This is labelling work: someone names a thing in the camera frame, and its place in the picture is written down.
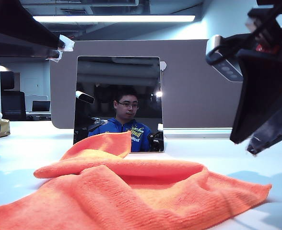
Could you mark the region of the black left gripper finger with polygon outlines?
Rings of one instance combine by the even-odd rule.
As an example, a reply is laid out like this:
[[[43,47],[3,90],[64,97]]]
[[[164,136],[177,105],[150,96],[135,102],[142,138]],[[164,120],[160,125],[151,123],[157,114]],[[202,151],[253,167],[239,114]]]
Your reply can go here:
[[[43,46],[24,46],[0,42],[0,62],[20,61],[28,58],[58,59],[61,52]]]
[[[74,47],[74,41],[63,35],[54,35],[18,0],[0,0],[0,42],[67,52],[73,51]]]

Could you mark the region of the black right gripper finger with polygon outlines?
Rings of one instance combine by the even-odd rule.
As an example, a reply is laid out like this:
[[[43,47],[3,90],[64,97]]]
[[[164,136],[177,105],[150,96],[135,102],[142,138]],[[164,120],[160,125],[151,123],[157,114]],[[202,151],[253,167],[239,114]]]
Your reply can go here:
[[[282,113],[277,113],[253,133],[246,150],[257,155],[280,141],[282,141]]]

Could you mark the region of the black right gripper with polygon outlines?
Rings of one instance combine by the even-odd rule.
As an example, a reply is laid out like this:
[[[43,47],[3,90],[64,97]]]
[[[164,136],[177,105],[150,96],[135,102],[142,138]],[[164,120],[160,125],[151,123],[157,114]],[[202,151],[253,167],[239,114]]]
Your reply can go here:
[[[248,34],[223,41],[224,58],[236,54],[243,75],[240,100],[230,140],[236,144],[252,136],[275,114],[282,113],[282,51],[276,54],[247,50],[261,47],[272,52],[282,45],[282,0],[258,0],[248,13]]]

